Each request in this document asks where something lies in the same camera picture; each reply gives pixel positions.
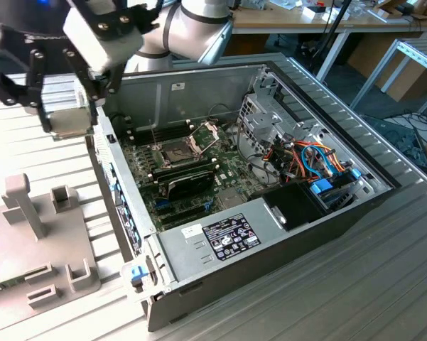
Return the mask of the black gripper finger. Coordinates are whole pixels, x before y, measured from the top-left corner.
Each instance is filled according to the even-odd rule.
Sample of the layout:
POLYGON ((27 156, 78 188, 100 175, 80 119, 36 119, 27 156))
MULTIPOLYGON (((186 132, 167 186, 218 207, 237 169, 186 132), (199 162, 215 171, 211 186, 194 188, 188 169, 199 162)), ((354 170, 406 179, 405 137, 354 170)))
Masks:
POLYGON ((42 100, 45 77, 45 54, 38 49, 30 51, 30 65, 26 73, 26 84, 18 85, 0 71, 0 101, 6 106, 20 104, 40 119, 44 132, 51 132, 52 125, 44 110, 42 100))
POLYGON ((102 106, 100 102, 103 99, 119 90, 124 74, 124 63, 118 64, 99 76, 91 76, 87 63, 79 53, 64 49, 63 55, 85 91, 91 124, 97 125, 98 113, 96 107, 102 106))

